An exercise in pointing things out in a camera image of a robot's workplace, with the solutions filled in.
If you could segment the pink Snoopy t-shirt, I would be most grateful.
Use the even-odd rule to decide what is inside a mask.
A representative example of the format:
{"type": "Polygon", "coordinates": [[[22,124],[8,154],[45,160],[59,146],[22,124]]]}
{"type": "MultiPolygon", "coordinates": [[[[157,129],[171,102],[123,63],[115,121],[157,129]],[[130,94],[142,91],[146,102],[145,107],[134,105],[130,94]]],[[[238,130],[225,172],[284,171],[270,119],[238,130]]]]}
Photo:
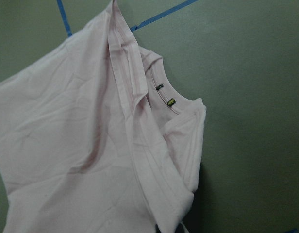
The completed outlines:
{"type": "Polygon", "coordinates": [[[0,83],[4,232],[187,232],[205,116],[111,1],[0,83]]]}

